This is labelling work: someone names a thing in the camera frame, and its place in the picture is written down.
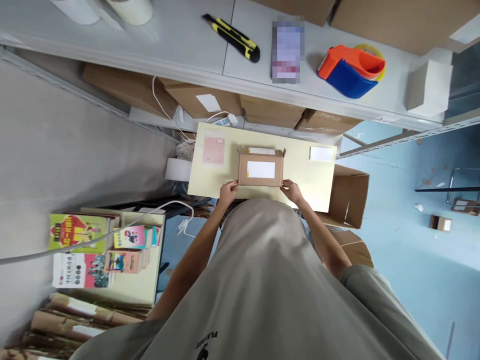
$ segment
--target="blue floor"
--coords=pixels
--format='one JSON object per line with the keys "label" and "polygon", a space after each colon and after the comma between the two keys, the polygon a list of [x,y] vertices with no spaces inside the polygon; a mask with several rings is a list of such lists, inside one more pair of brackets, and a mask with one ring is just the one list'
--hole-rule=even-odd
{"label": "blue floor", "polygon": [[[364,121],[349,134],[371,143],[400,132]],[[337,162],[370,174],[362,227],[354,232],[367,244],[375,267],[444,355],[455,323],[450,360],[480,358],[480,217],[450,211],[445,193],[416,193],[414,189],[428,187],[424,180],[432,187],[448,184],[451,170],[457,167],[480,168],[477,139],[480,129],[469,127],[424,138],[421,144],[407,142]],[[343,141],[343,152],[357,147]],[[478,186],[479,179],[459,178],[461,185],[471,186]],[[423,212],[414,207],[418,203]],[[432,214],[451,218],[451,232],[429,229]],[[179,216],[168,220],[165,230],[162,262],[170,262],[171,269],[193,239],[177,236],[181,220]],[[195,235],[204,223],[195,218],[188,232]],[[159,291],[168,279],[165,272],[160,275]]]}

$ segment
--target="yellow utility knife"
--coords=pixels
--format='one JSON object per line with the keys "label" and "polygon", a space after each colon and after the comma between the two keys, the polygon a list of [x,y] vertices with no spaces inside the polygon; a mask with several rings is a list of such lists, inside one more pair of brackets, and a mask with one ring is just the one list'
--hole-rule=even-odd
{"label": "yellow utility knife", "polygon": [[202,18],[211,24],[212,29],[228,43],[232,44],[243,56],[252,63],[258,63],[260,60],[260,48],[245,34],[231,27],[219,17],[215,19],[209,14],[205,14]]}

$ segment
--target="white paper roll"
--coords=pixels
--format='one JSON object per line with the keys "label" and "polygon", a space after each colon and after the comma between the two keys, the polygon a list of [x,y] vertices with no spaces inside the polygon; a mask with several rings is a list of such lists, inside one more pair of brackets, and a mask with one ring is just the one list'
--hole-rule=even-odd
{"label": "white paper roll", "polygon": [[100,16],[95,12],[88,0],[50,1],[77,24],[91,25],[100,19]]}
{"label": "white paper roll", "polygon": [[165,179],[189,182],[191,170],[191,161],[170,157],[166,162]]}
{"label": "white paper roll", "polygon": [[150,21],[154,8],[149,0],[107,0],[126,23],[143,25]]}

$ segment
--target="hand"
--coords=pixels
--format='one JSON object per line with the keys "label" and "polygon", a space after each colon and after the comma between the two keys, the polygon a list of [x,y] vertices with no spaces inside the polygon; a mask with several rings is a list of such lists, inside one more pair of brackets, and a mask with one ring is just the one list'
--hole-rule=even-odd
{"label": "hand", "polygon": [[218,199],[217,205],[228,208],[228,206],[235,200],[235,195],[237,194],[238,189],[238,180],[230,181],[223,185],[220,188],[220,198]]}
{"label": "hand", "polygon": [[300,202],[304,199],[298,184],[292,180],[283,180],[283,186],[280,188],[281,192],[295,205],[299,205]]}

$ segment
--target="gray t-shirt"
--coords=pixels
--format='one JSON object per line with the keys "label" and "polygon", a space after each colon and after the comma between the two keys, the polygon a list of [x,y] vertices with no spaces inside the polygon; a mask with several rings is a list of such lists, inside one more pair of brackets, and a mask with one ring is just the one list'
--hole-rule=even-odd
{"label": "gray t-shirt", "polygon": [[225,221],[210,264],[171,317],[94,337],[72,359],[444,357],[375,269],[338,281],[287,205],[253,199]]}

